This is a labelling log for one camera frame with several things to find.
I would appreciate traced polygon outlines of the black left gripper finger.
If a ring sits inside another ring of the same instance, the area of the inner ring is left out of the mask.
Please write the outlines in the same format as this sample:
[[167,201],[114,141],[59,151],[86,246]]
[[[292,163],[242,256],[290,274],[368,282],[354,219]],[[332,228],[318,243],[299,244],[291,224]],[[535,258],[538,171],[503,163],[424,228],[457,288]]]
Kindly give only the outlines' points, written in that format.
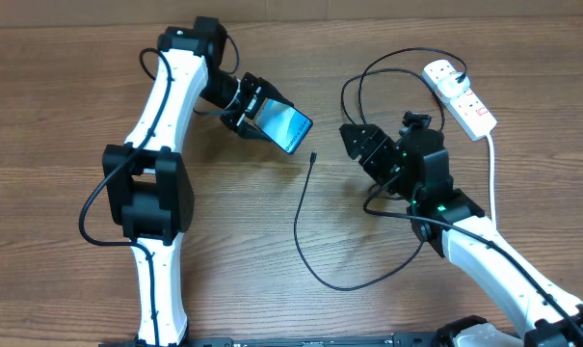
[[240,137],[246,140],[271,142],[271,139],[262,130],[245,121],[240,123]]
[[256,95],[259,101],[271,99],[282,104],[288,105],[290,107],[294,106],[293,102],[285,98],[282,95],[282,93],[272,83],[265,79],[258,80],[258,91],[256,92]]

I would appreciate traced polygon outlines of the Galaxy smartphone blue screen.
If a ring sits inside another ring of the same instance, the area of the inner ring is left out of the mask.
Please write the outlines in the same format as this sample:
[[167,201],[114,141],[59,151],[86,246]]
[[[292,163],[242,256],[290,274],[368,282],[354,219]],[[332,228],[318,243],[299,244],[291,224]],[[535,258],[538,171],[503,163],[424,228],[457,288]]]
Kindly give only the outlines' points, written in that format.
[[285,153],[293,154],[313,121],[293,106],[266,98],[254,118],[255,126]]

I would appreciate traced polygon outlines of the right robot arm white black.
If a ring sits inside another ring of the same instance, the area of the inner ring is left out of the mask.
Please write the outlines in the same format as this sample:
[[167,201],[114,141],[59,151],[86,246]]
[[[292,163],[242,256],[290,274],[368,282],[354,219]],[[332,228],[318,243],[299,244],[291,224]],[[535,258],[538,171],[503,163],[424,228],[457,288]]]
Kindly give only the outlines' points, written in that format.
[[501,309],[524,346],[583,346],[583,302],[543,276],[453,186],[441,132],[410,125],[392,140],[375,124],[339,128],[348,155],[381,191],[409,202],[416,237],[466,272]]

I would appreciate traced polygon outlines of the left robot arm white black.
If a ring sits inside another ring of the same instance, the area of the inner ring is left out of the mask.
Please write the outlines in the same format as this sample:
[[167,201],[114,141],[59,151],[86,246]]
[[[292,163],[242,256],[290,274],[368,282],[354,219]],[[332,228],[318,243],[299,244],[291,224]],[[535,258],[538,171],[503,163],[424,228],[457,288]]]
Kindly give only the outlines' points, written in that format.
[[123,145],[103,153],[112,219],[138,271],[141,323],[133,346],[179,346],[187,336],[180,252],[195,195],[182,150],[197,101],[217,106],[239,137],[271,142],[287,154],[313,125],[269,81],[220,68],[229,40],[214,17],[199,16],[191,28],[168,27],[152,50],[159,64],[139,122]]

